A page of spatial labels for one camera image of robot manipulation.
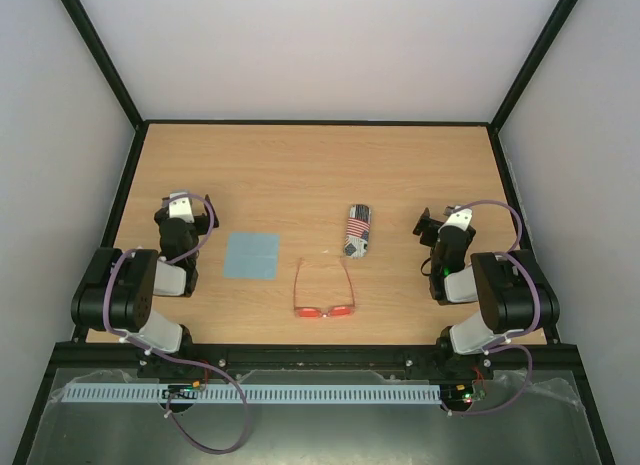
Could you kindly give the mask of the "blue cleaning cloth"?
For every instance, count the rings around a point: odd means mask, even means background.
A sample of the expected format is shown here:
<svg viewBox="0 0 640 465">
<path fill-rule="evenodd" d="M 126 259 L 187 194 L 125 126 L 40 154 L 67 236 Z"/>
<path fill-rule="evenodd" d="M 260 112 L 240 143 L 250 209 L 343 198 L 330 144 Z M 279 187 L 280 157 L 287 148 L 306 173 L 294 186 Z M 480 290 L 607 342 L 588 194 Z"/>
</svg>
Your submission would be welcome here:
<svg viewBox="0 0 640 465">
<path fill-rule="evenodd" d="M 233 232 L 224 261 L 228 279 L 275 280 L 280 237 L 271 233 Z"/>
</svg>

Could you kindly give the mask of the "american flag glasses case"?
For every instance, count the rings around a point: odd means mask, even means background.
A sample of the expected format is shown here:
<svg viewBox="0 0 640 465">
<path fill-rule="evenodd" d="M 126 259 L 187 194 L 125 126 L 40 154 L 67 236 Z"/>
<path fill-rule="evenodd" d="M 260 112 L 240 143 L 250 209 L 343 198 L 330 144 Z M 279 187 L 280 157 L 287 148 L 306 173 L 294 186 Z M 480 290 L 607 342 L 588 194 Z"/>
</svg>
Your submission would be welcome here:
<svg viewBox="0 0 640 465">
<path fill-rule="evenodd" d="M 352 205 L 346 223 L 343 254 L 347 258 L 360 259 L 369 249 L 371 209 L 364 204 Z"/>
</svg>

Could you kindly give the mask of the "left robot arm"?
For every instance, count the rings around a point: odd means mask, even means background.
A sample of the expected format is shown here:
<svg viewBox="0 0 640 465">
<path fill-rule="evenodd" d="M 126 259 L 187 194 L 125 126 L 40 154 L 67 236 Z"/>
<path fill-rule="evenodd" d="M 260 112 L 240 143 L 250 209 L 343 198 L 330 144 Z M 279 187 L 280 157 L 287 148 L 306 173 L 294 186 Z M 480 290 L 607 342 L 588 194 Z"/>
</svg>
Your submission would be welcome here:
<svg viewBox="0 0 640 465">
<path fill-rule="evenodd" d="M 187 191 L 165 197 L 154 214 L 159 248 L 97 249 L 72 298 L 74 324 L 106 332 L 141 352 L 144 366 L 166 360 L 178 373 L 207 364 L 196 358 L 188 327 L 153 308 L 155 297 L 189 298 L 200 248 L 219 218 L 209 196 Z"/>
</svg>

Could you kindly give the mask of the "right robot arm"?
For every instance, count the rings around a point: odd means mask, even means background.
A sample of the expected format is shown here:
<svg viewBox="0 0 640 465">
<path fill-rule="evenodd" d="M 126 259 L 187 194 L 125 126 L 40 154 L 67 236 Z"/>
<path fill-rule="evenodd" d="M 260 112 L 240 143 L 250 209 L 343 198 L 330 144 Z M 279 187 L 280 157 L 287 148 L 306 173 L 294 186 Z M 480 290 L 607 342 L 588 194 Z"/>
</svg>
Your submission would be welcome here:
<svg viewBox="0 0 640 465">
<path fill-rule="evenodd" d="M 432 298 L 441 305 L 475 303 L 478 311 L 442 330 L 436 340 L 434 365 L 445 375 L 460 375 L 471 355 L 485 355 L 517 337 L 553 327 L 560 307 L 555 291 L 534 253 L 517 248 L 507 252 L 469 254 L 476 235 L 472 209 L 450 208 L 444 221 L 425 209 L 413 234 L 430 249 L 423 262 Z"/>
</svg>

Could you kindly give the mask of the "red sunglasses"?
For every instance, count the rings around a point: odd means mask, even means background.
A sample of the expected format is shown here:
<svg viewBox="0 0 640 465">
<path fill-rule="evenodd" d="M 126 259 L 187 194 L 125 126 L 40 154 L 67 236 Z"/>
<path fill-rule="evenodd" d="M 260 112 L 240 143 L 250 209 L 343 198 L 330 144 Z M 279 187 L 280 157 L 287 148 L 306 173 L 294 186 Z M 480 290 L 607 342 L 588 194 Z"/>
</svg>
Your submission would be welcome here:
<svg viewBox="0 0 640 465">
<path fill-rule="evenodd" d="M 337 318 L 352 315 L 356 295 L 344 257 L 297 260 L 292 308 L 298 318 Z"/>
</svg>

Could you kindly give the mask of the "right electronics board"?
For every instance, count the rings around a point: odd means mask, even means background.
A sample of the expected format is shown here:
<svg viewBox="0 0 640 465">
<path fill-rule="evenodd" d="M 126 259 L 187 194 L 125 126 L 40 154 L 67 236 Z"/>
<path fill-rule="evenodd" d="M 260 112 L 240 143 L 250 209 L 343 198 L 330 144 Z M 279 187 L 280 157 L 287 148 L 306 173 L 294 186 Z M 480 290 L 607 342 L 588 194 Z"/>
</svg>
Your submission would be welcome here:
<svg viewBox="0 0 640 465">
<path fill-rule="evenodd" d="M 441 399 L 448 406 L 453 404 L 472 405 L 487 398 L 488 386 L 483 379 L 475 379 L 467 384 L 447 385 L 441 390 Z"/>
</svg>

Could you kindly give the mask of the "electronics board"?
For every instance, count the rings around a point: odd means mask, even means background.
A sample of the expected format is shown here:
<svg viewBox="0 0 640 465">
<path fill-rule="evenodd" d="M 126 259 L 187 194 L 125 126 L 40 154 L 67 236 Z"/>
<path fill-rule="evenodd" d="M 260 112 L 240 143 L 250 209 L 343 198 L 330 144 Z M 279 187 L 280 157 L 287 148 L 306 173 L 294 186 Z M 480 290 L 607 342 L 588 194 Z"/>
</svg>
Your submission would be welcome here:
<svg viewBox="0 0 640 465">
<path fill-rule="evenodd" d="M 441 390 L 441 399 L 448 406 L 453 404 L 472 405 L 487 398 L 488 386 L 483 379 L 475 379 L 467 384 L 447 385 Z"/>
<path fill-rule="evenodd" d="M 204 391 L 208 386 L 208 382 L 204 380 L 196 380 L 184 384 L 166 384 L 160 391 L 162 400 L 182 399 L 197 400 L 204 395 Z"/>
</svg>

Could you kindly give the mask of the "left electronics board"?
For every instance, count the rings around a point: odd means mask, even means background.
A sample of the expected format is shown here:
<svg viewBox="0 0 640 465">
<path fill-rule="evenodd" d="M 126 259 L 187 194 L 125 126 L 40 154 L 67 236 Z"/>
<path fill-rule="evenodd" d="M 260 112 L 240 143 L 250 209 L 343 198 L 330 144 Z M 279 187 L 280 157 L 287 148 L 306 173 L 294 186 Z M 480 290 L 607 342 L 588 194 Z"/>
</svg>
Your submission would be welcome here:
<svg viewBox="0 0 640 465">
<path fill-rule="evenodd" d="M 204 380 L 196 380 L 184 384 L 166 384 L 160 391 L 162 400 L 182 399 L 197 400 L 204 395 L 204 391 L 208 386 L 208 382 Z"/>
</svg>

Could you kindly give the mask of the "black front mounting rail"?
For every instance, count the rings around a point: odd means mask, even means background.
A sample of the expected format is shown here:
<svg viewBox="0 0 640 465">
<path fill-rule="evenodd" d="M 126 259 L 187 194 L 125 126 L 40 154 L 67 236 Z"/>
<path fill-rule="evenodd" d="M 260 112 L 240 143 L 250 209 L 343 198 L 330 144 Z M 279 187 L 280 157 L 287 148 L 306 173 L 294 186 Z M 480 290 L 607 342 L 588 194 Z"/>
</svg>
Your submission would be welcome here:
<svg viewBox="0 0 640 465">
<path fill-rule="evenodd" d="M 252 371 L 373 371 L 385 378 L 445 383 L 471 380 L 480 371 L 486 378 L 498 370 L 520 370 L 525 353 L 508 350 L 487 358 L 481 355 L 447 358 L 434 345 L 411 346 L 289 346 L 196 344 L 196 360 L 216 366 L 236 377 Z M 178 365 L 160 358 L 145 359 L 131 345 L 61 342 L 55 345 L 45 374 L 59 369 L 125 369 L 142 378 L 182 380 L 202 378 L 192 365 Z"/>
</svg>

